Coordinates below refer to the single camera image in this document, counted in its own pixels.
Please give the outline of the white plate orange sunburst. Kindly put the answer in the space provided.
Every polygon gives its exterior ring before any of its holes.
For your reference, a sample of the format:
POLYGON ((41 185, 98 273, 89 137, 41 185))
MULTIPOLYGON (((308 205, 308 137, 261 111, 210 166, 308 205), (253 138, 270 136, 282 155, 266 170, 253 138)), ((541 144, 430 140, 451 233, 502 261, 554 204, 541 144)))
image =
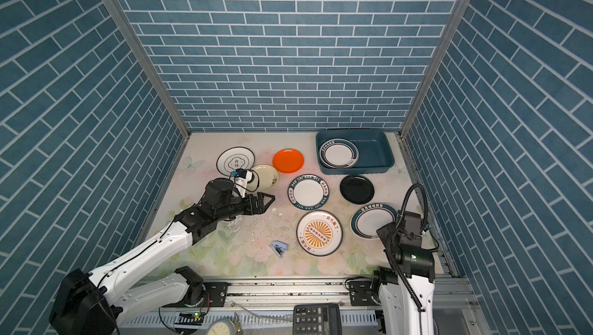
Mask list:
POLYGON ((300 247, 311 256, 329 256, 335 253, 343 242, 344 231, 341 223, 327 211, 305 214, 296 228, 300 247))

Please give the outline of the white plate green red rim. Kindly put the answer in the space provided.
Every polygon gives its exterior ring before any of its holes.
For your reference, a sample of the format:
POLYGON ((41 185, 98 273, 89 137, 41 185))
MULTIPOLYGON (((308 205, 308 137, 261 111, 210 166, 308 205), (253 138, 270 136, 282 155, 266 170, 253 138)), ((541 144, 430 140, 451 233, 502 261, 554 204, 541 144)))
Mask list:
POLYGON ((328 168, 352 168, 359 159, 359 151, 354 143, 340 138, 323 143, 319 155, 328 168))

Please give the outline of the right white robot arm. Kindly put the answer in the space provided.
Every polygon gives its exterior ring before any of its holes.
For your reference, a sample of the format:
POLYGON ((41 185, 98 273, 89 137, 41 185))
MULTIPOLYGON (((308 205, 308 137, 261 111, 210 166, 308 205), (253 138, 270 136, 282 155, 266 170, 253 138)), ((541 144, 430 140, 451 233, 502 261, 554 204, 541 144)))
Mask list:
POLYGON ((378 322, 386 334, 435 334, 434 251, 423 248, 423 220, 401 211, 377 233, 389 268, 375 271, 372 291, 381 305, 378 322))

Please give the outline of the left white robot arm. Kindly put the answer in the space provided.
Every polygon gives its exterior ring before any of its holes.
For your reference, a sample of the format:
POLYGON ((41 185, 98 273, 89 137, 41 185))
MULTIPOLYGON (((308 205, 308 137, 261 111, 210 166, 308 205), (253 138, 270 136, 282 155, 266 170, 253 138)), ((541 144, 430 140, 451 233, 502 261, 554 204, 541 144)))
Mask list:
POLYGON ((275 197, 246 189, 228 178, 211 180, 201 199, 174 216, 151 239, 88 273, 67 274, 57 291, 49 323, 59 334, 112 334, 128 321, 169 304, 200 307, 208 295, 204 280, 183 266, 142 286, 148 273, 172 256, 196 245, 219 222, 264 214, 275 197))

